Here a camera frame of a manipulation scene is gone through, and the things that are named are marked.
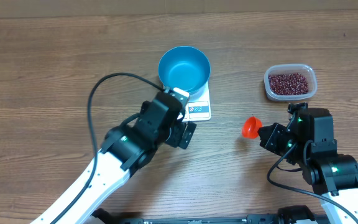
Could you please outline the red beans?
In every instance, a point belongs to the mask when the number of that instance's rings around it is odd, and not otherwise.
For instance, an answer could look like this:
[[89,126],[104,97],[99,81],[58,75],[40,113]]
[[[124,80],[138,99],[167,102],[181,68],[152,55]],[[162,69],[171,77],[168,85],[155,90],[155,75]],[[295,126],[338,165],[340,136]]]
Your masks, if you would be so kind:
[[308,81],[300,73],[269,75],[268,83],[271,91],[276,95],[304,95],[309,93]]

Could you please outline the white digital kitchen scale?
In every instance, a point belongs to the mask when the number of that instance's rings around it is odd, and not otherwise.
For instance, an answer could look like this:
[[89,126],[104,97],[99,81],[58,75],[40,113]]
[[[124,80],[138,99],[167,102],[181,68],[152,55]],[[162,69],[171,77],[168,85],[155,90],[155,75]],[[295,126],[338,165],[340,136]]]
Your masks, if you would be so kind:
[[173,88],[173,90],[178,90],[179,94],[187,98],[187,104],[184,107],[185,111],[178,115],[177,120],[182,122],[195,122],[208,121],[211,119],[212,114],[208,82],[201,81],[201,86],[196,85],[194,90],[191,89],[187,93],[179,88]]

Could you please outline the blue bowl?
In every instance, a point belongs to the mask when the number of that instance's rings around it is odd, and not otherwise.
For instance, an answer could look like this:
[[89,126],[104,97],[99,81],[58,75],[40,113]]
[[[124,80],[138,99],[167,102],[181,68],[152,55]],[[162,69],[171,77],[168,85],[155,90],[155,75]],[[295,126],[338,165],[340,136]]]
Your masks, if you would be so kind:
[[211,64],[207,56],[191,46],[178,46],[165,52],[158,63],[162,84],[179,88],[193,95],[207,84]]

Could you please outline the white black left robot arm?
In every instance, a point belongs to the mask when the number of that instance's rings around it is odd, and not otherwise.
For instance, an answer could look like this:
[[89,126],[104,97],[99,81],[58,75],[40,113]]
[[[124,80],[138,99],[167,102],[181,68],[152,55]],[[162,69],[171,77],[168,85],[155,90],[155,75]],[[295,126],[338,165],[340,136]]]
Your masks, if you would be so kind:
[[174,88],[108,131],[95,159],[34,223],[84,223],[114,191],[147,165],[162,143],[186,149],[196,124],[183,122],[189,93]]

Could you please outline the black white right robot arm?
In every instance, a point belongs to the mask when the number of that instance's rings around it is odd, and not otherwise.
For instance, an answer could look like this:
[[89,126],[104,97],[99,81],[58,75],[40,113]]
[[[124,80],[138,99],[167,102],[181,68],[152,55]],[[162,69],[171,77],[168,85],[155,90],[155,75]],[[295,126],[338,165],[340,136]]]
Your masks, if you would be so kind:
[[358,163],[337,151],[334,121],[329,110],[307,103],[289,104],[289,123],[257,129],[260,146],[297,164],[312,191],[271,180],[277,187],[319,199],[329,223],[358,223]]

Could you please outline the red scoop with blue handle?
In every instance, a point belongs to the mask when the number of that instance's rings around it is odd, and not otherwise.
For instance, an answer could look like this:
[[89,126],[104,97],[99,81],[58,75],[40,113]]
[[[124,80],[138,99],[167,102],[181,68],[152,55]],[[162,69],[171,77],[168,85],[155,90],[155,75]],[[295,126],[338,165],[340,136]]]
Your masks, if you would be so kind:
[[247,139],[255,139],[259,136],[258,130],[263,126],[261,120],[255,116],[247,119],[242,127],[242,136]]

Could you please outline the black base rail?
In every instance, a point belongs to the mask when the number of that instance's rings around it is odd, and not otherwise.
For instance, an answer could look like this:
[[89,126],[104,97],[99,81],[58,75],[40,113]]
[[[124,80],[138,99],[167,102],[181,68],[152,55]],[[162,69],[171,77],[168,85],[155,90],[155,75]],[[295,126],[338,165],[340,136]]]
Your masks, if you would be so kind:
[[278,213],[249,214],[244,217],[213,218],[163,218],[144,219],[134,214],[113,215],[97,209],[91,218],[96,223],[115,224],[296,224],[296,223],[329,223],[326,215],[315,215],[306,206],[279,208]]

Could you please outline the clear plastic container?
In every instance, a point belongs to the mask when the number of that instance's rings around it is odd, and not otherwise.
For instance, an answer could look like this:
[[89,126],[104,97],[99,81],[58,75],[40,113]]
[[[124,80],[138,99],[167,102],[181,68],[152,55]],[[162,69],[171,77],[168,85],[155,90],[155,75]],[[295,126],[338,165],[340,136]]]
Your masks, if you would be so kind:
[[318,82],[309,65],[282,64],[265,72],[264,86],[267,98],[272,101],[300,101],[317,92]]

